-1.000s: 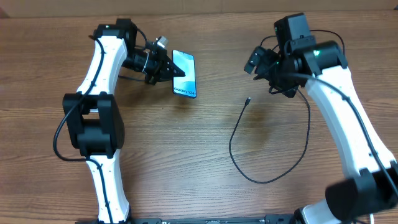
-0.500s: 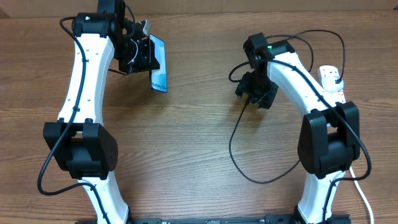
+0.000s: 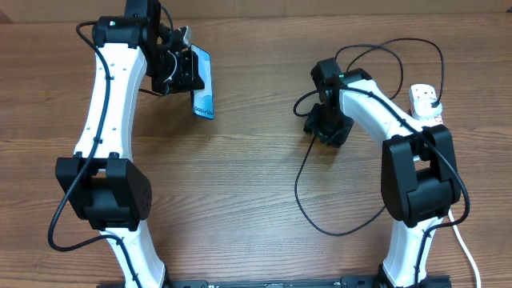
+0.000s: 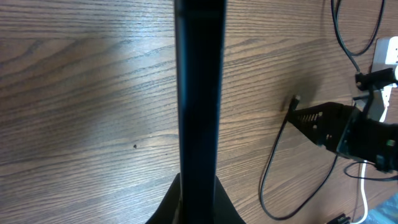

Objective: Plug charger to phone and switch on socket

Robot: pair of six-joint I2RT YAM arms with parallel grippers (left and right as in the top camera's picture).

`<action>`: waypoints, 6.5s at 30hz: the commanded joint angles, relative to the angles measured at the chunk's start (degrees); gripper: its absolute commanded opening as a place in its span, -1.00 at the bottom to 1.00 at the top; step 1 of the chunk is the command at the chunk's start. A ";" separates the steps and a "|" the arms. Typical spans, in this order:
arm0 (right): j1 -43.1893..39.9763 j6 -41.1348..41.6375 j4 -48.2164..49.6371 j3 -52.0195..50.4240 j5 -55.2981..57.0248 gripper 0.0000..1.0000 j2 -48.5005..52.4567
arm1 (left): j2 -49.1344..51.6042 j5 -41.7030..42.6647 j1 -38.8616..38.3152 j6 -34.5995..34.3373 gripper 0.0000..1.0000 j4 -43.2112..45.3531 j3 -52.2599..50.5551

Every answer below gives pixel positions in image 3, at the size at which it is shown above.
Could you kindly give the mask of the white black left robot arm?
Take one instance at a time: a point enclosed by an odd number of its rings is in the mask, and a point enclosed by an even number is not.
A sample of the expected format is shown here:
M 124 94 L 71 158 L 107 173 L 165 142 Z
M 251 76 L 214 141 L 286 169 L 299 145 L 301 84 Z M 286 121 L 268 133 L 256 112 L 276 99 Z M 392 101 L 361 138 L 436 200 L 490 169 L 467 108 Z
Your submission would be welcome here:
M 90 24 L 86 44 L 96 61 L 90 108 L 72 156 L 55 166 L 62 204 L 108 241 L 125 287 L 172 284 L 147 224 L 151 184 L 132 154 L 142 80 L 150 78 L 155 96 L 189 93 L 193 114 L 214 118 L 210 55 L 190 41 L 188 26 L 162 23 L 166 14 L 159 1 L 128 1 L 123 15 Z

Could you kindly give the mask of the Samsung Galaxy smartphone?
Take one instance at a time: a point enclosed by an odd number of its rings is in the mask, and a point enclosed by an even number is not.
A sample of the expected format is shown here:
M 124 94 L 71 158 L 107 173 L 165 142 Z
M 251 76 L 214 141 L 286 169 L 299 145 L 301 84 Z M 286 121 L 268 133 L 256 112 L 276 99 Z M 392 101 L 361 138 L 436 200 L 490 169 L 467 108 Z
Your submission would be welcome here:
M 211 73 L 210 55 L 196 45 L 191 46 L 194 62 L 194 72 L 197 85 L 192 90 L 193 114 L 209 120 L 214 119 L 214 94 Z

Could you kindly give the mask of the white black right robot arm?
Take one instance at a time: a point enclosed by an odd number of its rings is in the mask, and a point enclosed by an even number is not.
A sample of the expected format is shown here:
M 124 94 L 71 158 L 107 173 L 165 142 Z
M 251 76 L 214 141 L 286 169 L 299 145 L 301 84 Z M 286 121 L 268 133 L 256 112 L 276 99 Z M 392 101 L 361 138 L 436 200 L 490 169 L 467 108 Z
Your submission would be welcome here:
M 381 195 L 394 220 L 390 248 L 375 275 L 346 275 L 342 287 L 450 287 L 430 276 L 426 260 L 434 232 L 467 191 L 458 175 L 450 131 L 434 118 L 402 111 L 363 69 L 344 72 L 334 58 L 310 75 L 319 95 L 304 131 L 328 146 L 345 143 L 359 124 L 381 147 Z

